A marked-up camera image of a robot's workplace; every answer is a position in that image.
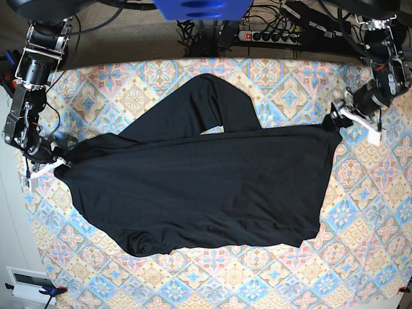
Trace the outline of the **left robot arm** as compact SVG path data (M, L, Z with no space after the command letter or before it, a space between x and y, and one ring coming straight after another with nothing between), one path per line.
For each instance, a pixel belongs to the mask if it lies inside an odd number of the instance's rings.
M345 41L360 56L370 61L372 79L351 94L348 111L365 119L375 112L390 107L394 98L411 87L411 72L402 50L403 31L395 23L400 13L400 1L329 1L337 8L333 15L324 1L319 6L327 16L339 24ZM355 17L364 27L363 41L356 42L346 28L343 11Z

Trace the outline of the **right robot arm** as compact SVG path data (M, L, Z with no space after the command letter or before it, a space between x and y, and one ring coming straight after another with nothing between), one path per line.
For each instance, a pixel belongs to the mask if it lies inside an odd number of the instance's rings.
M23 156L38 165L67 165L64 150L52 134L41 135L39 115L47 105L46 88L52 84L65 63L68 41L74 36L94 32L112 23L126 9L154 9L152 4L129 1L104 1L116 8L106 22L89 30L73 31L73 18L92 1L8 1L7 5L30 23L22 53L8 51L4 59L10 63L12 77L1 77L1 85L12 98L12 106L4 126L6 144L20 150Z

